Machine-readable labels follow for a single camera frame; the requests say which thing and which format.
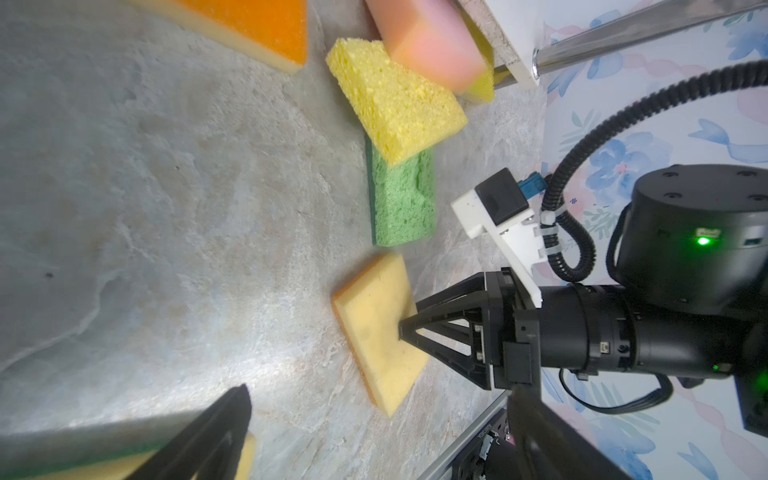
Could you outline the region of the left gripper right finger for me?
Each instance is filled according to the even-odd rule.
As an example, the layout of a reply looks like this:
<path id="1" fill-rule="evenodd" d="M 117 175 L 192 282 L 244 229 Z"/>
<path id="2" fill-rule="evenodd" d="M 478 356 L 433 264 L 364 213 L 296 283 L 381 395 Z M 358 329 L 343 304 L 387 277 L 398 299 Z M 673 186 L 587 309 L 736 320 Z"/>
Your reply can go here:
<path id="1" fill-rule="evenodd" d="M 523 479 L 627 479 L 629 475 L 529 389 L 509 391 L 508 424 Z"/>

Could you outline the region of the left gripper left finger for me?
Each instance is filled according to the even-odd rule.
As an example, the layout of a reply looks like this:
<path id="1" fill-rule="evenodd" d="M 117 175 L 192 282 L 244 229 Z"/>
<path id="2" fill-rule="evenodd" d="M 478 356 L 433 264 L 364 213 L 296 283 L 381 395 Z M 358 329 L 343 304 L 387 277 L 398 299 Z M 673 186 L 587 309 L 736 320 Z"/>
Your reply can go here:
<path id="1" fill-rule="evenodd" d="M 131 479 L 233 479 L 246 443 L 252 406 L 242 384 L 227 390 Z"/>

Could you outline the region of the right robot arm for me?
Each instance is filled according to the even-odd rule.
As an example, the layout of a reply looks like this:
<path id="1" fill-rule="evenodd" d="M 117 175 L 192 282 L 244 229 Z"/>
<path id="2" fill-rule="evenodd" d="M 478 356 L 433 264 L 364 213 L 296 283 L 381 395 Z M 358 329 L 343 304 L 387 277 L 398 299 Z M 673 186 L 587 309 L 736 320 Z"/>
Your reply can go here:
<path id="1" fill-rule="evenodd" d="M 613 281 L 539 287 L 516 263 L 417 305 L 399 336 L 473 384 L 534 387 L 541 368 L 585 379 L 651 374 L 629 412 L 733 378 L 744 427 L 767 432 L 767 173 L 683 165 L 642 176 L 608 256 Z"/>

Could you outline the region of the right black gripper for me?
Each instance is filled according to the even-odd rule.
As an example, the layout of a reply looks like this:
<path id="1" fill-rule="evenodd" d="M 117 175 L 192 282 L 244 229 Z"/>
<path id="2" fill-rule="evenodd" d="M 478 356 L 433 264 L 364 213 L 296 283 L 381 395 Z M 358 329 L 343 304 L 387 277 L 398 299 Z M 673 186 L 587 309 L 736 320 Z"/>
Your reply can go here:
<path id="1" fill-rule="evenodd" d="M 494 383 L 540 384 L 540 368 L 562 369 L 578 377 L 631 370 L 636 363 L 636 333 L 624 291 L 618 286 L 567 284 L 541 290 L 534 307 L 509 269 L 476 273 L 416 302 L 416 313 L 399 322 L 401 339 L 440 361 L 472 384 L 492 389 L 481 337 L 482 303 L 486 290 L 500 297 L 491 313 L 500 329 L 493 332 Z M 463 354 L 425 337 L 469 339 Z"/>

